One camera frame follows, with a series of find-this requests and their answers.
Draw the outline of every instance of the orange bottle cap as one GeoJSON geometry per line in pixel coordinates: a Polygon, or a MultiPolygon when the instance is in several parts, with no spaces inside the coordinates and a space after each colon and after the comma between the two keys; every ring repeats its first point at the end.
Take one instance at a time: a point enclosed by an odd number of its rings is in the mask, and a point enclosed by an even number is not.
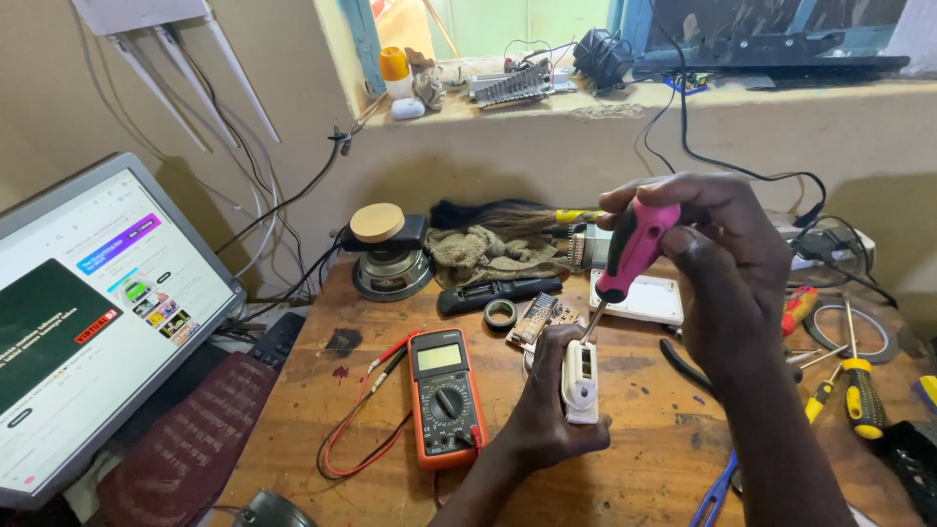
{"type": "Polygon", "coordinates": [[[378,57],[380,77],[388,82],[406,79],[409,75],[407,56],[400,48],[384,48],[378,57]]]}

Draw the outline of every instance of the orange multimeter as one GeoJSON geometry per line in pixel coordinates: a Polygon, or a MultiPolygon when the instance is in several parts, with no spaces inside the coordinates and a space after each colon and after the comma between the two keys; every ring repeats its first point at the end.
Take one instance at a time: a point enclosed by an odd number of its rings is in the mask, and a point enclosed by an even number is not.
{"type": "Polygon", "coordinates": [[[488,427],[462,331],[421,333],[410,338],[407,349],[420,468],[472,464],[488,444],[488,427]]]}

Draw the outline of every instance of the pink screwdriver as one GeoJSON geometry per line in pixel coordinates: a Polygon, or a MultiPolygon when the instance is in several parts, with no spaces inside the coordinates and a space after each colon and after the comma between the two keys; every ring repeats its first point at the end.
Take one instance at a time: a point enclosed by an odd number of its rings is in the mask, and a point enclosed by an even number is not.
{"type": "Polygon", "coordinates": [[[634,279],[661,256],[661,236],[679,219],[680,205],[652,207],[637,197],[618,215],[608,245],[608,265],[595,283],[595,294],[602,302],[588,323],[583,343],[588,341],[605,307],[623,302],[634,279]]]}

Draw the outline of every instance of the person's left hand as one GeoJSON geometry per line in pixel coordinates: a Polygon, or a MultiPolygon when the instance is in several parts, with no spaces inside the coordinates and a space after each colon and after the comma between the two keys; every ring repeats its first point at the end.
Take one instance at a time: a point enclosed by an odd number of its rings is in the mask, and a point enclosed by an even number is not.
{"type": "Polygon", "coordinates": [[[566,346],[584,334],[585,330],[575,324],[551,325],[543,330],[524,392],[507,424],[486,448],[504,454],[523,475],[604,450],[611,443],[611,417],[600,415],[598,425],[571,425],[559,404],[566,346]]]}

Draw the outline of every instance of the broom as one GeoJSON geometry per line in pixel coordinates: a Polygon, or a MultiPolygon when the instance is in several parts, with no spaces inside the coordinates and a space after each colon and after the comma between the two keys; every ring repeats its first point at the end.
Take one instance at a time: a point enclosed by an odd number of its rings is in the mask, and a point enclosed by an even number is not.
{"type": "Polygon", "coordinates": [[[602,211],[556,209],[530,200],[508,199],[477,206],[441,200],[429,210],[429,224],[436,229],[465,229],[478,225],[513,240],[540,235],[556,224],[579,223],[594,219],[602,211]]]}

